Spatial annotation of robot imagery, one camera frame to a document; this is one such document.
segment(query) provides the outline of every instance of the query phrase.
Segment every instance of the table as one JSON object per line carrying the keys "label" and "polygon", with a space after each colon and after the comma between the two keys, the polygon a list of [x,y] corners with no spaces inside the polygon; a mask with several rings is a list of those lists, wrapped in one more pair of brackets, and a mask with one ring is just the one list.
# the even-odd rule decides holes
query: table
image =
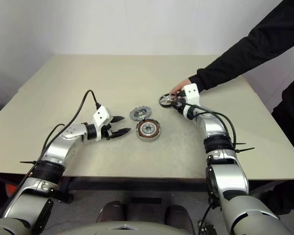
{"label": "table", "polygon": [[[123,137],[92,141],[78,148],[65,176],[204,179],[206,155],[194,124],[159,97],[217,56],[55,55],[0,112],[0,172],[26,173],[39,156],[50,130],[67,123],[84,93],[95,92],[113,115],[126,117],[112,124],[130,127]],[[237,141],[254,150],[238,154],[249,180],[294,179],[294,149],[257,94],[243,77],[201,93],[202,105],[226,114]],[[140,141],[137,122],[129,112],[152,109],[162,133],[154,142]],[[95,112],[91,96],[75,123],[90,122]]]}

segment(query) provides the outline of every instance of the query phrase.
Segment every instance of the robotic arm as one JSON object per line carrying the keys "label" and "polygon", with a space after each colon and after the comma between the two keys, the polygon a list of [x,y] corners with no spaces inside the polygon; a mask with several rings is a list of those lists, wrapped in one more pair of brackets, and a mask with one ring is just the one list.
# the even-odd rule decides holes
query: robotic arm
{"label": "robotic arm", "polygon": [[193,120],[204,137],[208,193],[213,203],[221,206],[229,234],[292,234],[260,200],[248,196],[248,180],[226,127],[213,111],[200,105],[197,85],[185,86],[172,106]]}
{"label": "robotic arm", "polygon": [[130,128],[116,132],[110,123],[124,119],[113,117],[108,110],[98,105],[91,124],[72,124],[66,128],[36,162],[29,177],[21,185],[0,219],[0,235],[40,234],[49,219],[53,201],[63,172],[74,156],[75,149],[91,139],[112,139],[126,134]]}
{"label": "robotic arm", "polygon": [[[194,121],[204,137],[208,193],[214,205],[221,206],[229,234],[291,235],[260,200],[248,196],[248,180],[237,159],[235,145],[217,113],[200,105],[196,84],[185,86],[174,99],[169,94],[162,99],[164,107],[170,103],[185,118]],[[75,148],[91,139],[99,141],[124,135],[130,128],[117,132],[110,130],[110,123],[122,119],[123,117],[111,116],[105,107],[99,105],[91,124],[68,126],[49,145],[42,158],[35,163],[29,177],[12,197],[0,219],[0,235],[40,234],[51,213],[53,201],[50,197],[56,191]],[[125,224],[121,221],[94,224],[66,234],[81,231],[83,234],[125,233],[126,230],[118,230],[121,228],[130,228],[132,234],[185,234],[185,231],[166,225],[129,221]]]}

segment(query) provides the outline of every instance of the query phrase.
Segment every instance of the black cable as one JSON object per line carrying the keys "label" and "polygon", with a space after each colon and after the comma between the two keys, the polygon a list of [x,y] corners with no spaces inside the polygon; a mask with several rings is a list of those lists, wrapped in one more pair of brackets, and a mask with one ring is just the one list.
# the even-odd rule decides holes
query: black cable
{"label": "black cable", "polygon": [[177,100],[176,102],[180,102],[180,103],[182,103],[182,104],[186,104],[186,105],[189,105],[189,106],[191,106],[191,107],[195,107],[195,108],[201,109],[201,110],[203,110],[203,111],[206,111],[206,112],[212,114],[213,116],[215,116],[215,117],[216,117],[216,118],[222,123],[222,125],[223,125],[223,127],[224,127],[224,129],[225,129],[226,134],[229,136],[229,131],[228,131],[228,129],[227,129],[227,127],[226,127],[224,121],[223,121],[223,120],[222,120],[217,114],[215,114],[214,111],[210,111],[209,109],[205,109],[205,108],[200,107],[200,106],[195,105],[195,104],[189,104],[189,103],[186,103],[186,102],[184,102],[184,101],[182,101],[182,100]]}
{"label": "black cable", "polygon": [[74,122],[74,120],[76,119],[76,117],[77,117],[77,115],[79,114],[79,112],[80,112],[80,110],[82,109],[82,107],[83,107],[83,105],[84,105],[84,102],[85,102],[85,100],[86,100],[86,97],[87,97],[87,95],[88,95],[88,93],[89,92],[91,92],[92,93],[92,95],[93,95],[93,98],[94,98],[94,102],[95,102],[95,104],[96,104],[96,108],[98,109],[99,107],[100,107],[100,104],[97,102],[97,100],[96,100],[96,97],[95,97],[95,94],[94,94],[94,92],[92,91],[92,90],[88,90],[86,93],[85,93],[85,95],[84,95],[84,97],[83,97],[83,99],[82,99],[82,101],[81,101],[81,104],[79,105],[79,108],[78,108],[78,110],[77,110],[77,112],[75,113],[75,115],[73,116],[73,118],[69,121],[69,123],[68,124],[66,124],[64,127],[63,127],[63,129],[62,130],[60,130],[50,141],[49,141],[49,143],[45,146],[45,148],[42,150],[42,152],[41,152],[41,154],[40,154],[40,156],[39,156],[39,158],[38,158],[38,160],[35,162],[35,164],[32,166],[32,168],[28,171],[28,173],[24,176],[24,178],[21,180],[21,182],[19,183],[19,185],[18,185],[18,187],[16,188],[16,190],[13,192],[13,194],[9,197],[9,200],[6,202],[6,206],[5,207],[7,207],[9,204],[10,204],[10,202],[11,202],[11,200],[14,198],[14,196],[17,194],[17,192],[20,190],[20,187],[23,185],[23,183],[25,182],[25,180],[28,178],[28,176],[30,175],[30,173],[33,171],[33,169],[37,166],[37,164],[39,163],[39,161],[41,160],[41,158],[43,157],[43,155],[45,154],[45,152],[48,150],[48,148],[50,147],[50,145],[52,144],[52,142],[56,139],[56,138],[58,138],[58,136],[60,136],[73,122]]}
{"label": "black cable", "polygon": [[199,227],[199,231],[198,231],[198,235],[200,235],[201,229],[202,229],[202,227],[204,226],[204,222],[205,222],[205,220],[206,220],[207,214],[208,214],[208,212],[210,211],[210,209],[212,208],[212,205],[213,205],[213,202],[210,203],[210,205],[208,206],[208,208],[207,208],[207,210],[206,210],[206,212],[205,212],[205,214],[204,214],[204,217],[203,217],[202,220],[201,220],[200,227]]}
{"label": "black cable", "polygon": [[[190,105],[190,106],[194,106],[194,107],[196,107],[196,108],[198,108],[198,109],[201,109],[201,110],[204,110],[204,111],[206,111],[207,109],[205,109],[205,108],[202,108],[202,107],[200,107],[200,106],[197,106],[197,105],[194,105],[194,104],[188,104],[188,103],[185,103],[186,105]],[[194,115],[194,117],[193,117],[193,119],[194,118],[196,118],[196,117],[198,117],[199,115],[202,115],[202,114],[216,114],[216,115],[219,115],[219,116],[222,116],[222,117],[224,117],[226,120],[227,120],[227,122],[230,124],[230,126],[231,126],[231,129],[232,129],[232,133],[233,133],[233,147],[235,148],[236,147],[236,131],[235,131],[235,128],[234,128],[234,125],[233,125],[233,123],[231,122],[231,120],[226,116],[226,115],[224,115],[224,114],[222,114],[222,113],[219,113],[219,112],[214,112],[214,111],[210,111],[209,112],[209,110],[207,110],[206,112],[202,112],[202,113],[199,113],[199,114],[195,114]],[[228,134],[228,131],[227,131],[227,128],[226,128],[226,126],[225,126],[225,123],[224,122],[222,122],[222,124],[224,125],[224,128],[225,128],[225,131],[227,132],[227,134]]]}
{"label": "black cable", "polygon": [[231,120],[226,115],[224,115],[222,113],[218,113],[218,112],[214,112],[214,113],[224,117],[227,120],[227,122],[230,124],[231,129],[232,129],[232,133],[233,133],[233,147],[235,148],[236,147],[236,132],[235,132],[235,128],[234,128],[233,123],[231,122]]}
{"label": "black cable", "polygon": [[60,123],[60,124],[56,125],[56,126],[52,129],[52,131],[50,131],[49,135],[47,136],[47,138],[46,138],[46,140],[45,140],[45,142],[44,142],[43,149],[42,149],[41,151],[43,151],[43,150],[45,149],[45,147],[46,147],[46,145],[47,145],[47,142],[48,142],[50,136],[54,133],[54,131],[55,131],[59,126],[65,126],[65,125],[62,124],[62,123]]}

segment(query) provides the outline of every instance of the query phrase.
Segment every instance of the person's arm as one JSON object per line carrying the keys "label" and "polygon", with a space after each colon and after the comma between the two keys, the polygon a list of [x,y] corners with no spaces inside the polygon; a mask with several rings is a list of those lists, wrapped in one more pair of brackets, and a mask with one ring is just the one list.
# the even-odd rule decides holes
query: person's arm
{"label": "person's arm", "polygon": [[294,0],[284,0],[274,8],[247,37],[197,74],[177,85],[196,83],[198,90],[207,90],[227,82],[282,54],[294,46]]}

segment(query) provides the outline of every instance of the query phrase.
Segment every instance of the gear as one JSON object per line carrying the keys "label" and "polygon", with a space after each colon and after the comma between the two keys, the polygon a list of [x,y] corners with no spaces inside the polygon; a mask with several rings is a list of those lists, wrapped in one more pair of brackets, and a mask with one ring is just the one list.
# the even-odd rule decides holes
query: gear
{"label": "gear", "polygon": [[135,108],[129,113],[129,117],[133,121],[141,121],[149,117],[150,115],[151,115],[151,108],[147,106],[141,106],[141,107]]}
{"label": "gear", "polygon": [[159,122],[153,119],[141,120],[136,125],[136,134],[142,141],[151,142],[156,140],[160,135],[160,130]]}
{"label": "gear", "polygon": [[172,106],[172,101],[175,99],[175,94],[164,94],[159,98],[161,107],[168,108]]}

